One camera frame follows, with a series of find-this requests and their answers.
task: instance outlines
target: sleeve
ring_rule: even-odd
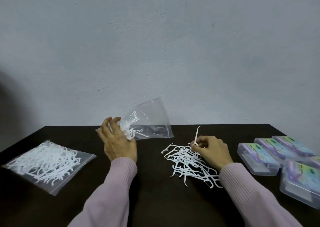
[[[219,180],[250,227],[302,227],[240,163],[222,168]]]
[[[111,162],[106,179],[84,204],[68,227],[125,227],[129,214],[129,188],[137,166],[121,157]]]

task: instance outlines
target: clear plastic bag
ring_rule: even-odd
[[[63,176],[63,179],[61,180],[55,180],[54,184],[52,185],[52,181],[48,182],[48,183],[44,183],[44,181],[38,181],[37,179],[35,179],[33,176],[30,176],[28,174],[18,174],[16,171],[14,171],[13,169],[11,169],[13,172],[17,173],[18,175],[20,175],[21,177],[23,177],[24,179],[28,180],[29,182],[33,183],[34,185],[38,186],[39,188],[42,188],[43,190],[47,191],[48,193],[50,193],[51,195],[55,196],[57,195],[57,193],[60,191],[60,189],[66,185],[71,179],[72,177],[74,177],[74,175],[89,161],[91,161],[92,159],[96,158],[97,156],[94,154],[89,154],[86,152],[81,152],[81,151],[75,151],[76,152],[76,157],[80,158],[80,164],[75,165],[72,168],[72,171],[69,172],[69,175],[66,174],[65,176]],[[16,160],[17,158],[19,158],[20,156],[10,160],[10,162],[6,163],[5,165],[3,165],[2,167],[4,168],[9,168],[9,163],[13,162],[14,160]]]
[[[131,113],[122,117],[118,124],[126,136],[130,131],[128,139],[172,138],[174,136],[160,97],[136,106]]]

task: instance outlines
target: wall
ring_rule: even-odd
[[[320,0],[0,0],[0,18],[0,149],[161,96],[172,124],[270,123],[320,153]]]

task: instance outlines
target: black tabletop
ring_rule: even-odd
[[[199,125],[172,125],[174,138],[137,141],[138,174],[129,198],[128,226],[244,226],[241,215],[224,189],[172,175],[172,162],[161,151],[171,143],[186,145]],[[57,194],[51,196],[11,171],[0,168],[0,226],[67,226],[82,210],[86,199],[103,183],[110,161],[95,129],[98,126],[44,127],[0,153],[3,165],[49,139],[71,149],[93,153],[97,158],[85,165]],[[234,162],[239,143],[257,137],[284,135],[269,124],[201,125],[199,135],[214,135],[226,144]],[[320,212],[279,190],[280,177],[254,176],[304,227],[318,226]]]

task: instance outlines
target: plastic box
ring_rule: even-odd
[[[303,159],[299,160],[298,162],[305,164],[307,166],[311,166],[311,167],[320,169],[320,156],[318,156],[318,155],[303,158]]]
[[[267,150],[271,156],[283,167],[285,160],[299,160],[296,153],[292,152],[278,141],[271,138],[256,138],[254,143],[261,145],[265,150]]]
[[[277,175],[280,164],[261,145],[240,143],[237,152],[252,174]]]
[[[312,150],[308,149],[306,146],[289,136],[272,136],[272,138],[278,141],[280,144],[286,146],[291,151],[295,152],[298,156],[309,157],[316,155]]]
[[[288,160],[282,170],[280,190],[315,209],[320,209],[320,171]]]

